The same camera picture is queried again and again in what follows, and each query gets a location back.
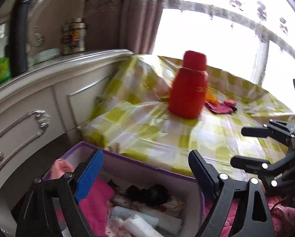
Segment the plastic tablecloth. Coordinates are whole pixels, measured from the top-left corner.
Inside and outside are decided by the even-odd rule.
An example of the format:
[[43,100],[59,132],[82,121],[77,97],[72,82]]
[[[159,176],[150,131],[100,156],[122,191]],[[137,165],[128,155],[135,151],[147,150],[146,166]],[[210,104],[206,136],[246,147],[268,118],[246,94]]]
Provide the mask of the plastic tablecloth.
[[237,101],[237,112],[215,115],[207,108],[196,119],[168,110],[171,84],[181,60],[134,55],[125,60],[107,85],[104,99],[82,127],[84,140],[124,156],[192,176],[188,153],[198,150],[219,172],[248,180],[243,170],[230,166],[235,155],[283,158],[287,148],[271,138],[241,135],[243,126],[260,126],[269,119],[295,122],[293,112],[259,86],[208,66],[208,86],[223,101]]

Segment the pink glove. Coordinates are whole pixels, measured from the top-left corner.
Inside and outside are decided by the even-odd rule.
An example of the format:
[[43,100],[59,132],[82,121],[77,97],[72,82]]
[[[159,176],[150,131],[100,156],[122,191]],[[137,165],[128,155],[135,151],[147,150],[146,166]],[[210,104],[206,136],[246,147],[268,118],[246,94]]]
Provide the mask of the pink glove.
[[66,172],[73,172],[74,167],[64,159],[56,160],[50,170],[50,179],[58,179]]

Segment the cabinet door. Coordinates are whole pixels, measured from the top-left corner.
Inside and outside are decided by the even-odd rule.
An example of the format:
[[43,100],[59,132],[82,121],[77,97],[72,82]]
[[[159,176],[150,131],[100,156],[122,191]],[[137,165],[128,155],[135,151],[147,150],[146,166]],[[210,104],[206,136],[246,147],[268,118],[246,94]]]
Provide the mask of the cabinet door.
[[96,97],[103,93],[120,62],[114,62],[54,86],[59,109],[67,131],[86,121]]
[[[36,118],[37,113],[28,114],[32,111],[48,114],[47,128],[41,128],[42,121]],[[51,88],[41,90],[3,111],[0,114],[0,152],[3,155],[0,157],[0,188],[27,158],[64,133]]]

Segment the black clamp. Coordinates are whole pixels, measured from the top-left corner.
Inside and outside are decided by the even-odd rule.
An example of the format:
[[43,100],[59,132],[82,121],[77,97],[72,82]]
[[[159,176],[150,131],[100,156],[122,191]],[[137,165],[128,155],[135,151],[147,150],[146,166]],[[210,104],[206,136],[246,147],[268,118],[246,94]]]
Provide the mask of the black clamp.
[[256,178],[244,182],[219,174],[197,150],[189,153],[188,162],[204,196],[214,202],[196,237],[220,235],[234,198],[240,200],[229,236],[274,236],[270,210]]
[[258,175],[267,196],[295,196],[295,124],[270,120],[263,127],[243,127],[242,135],[261,138],[269,136],[288,147],[287,155],[274,164],[268,160],[234,156],[231,159],[232,167]]
[[94,150],[85,162],[76,167],[74,173],[67,172],[54,180],[34,179],[20,211],[16,236],[62,237],[52,199],[59,198],[71,236],[95,237],[74,196],[80,177],[98,152],[101,153]]

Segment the pink curtain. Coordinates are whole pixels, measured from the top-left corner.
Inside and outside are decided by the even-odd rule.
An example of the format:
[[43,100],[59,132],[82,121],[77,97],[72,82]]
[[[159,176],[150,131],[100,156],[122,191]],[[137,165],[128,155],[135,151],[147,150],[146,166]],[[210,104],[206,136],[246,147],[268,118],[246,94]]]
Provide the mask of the pink curtain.
[[153,51],[167,0],[85,0],[87,50]]

